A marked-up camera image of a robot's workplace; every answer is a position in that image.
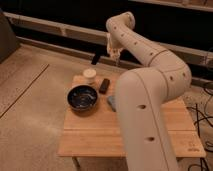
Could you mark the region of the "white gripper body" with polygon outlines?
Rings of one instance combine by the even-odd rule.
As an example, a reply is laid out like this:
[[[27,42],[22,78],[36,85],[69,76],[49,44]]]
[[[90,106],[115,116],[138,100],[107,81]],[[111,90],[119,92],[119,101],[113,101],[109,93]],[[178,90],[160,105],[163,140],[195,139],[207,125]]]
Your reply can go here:
[[[110,33],[107,34],[107,53],[114,61],[118,61],[120,58],[120,49]]]

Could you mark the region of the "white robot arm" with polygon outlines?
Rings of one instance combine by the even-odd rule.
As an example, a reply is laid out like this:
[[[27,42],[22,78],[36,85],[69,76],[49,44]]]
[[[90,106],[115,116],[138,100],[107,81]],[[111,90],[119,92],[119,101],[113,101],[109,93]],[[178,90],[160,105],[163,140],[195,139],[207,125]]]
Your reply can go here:
[[[116,82],[115,104],[129,171],[179,171],[161,106],[191,84],[188,65],[165,47],[134,32],[125,12],[106,22],[108,53],[128,50],[142,66]]]

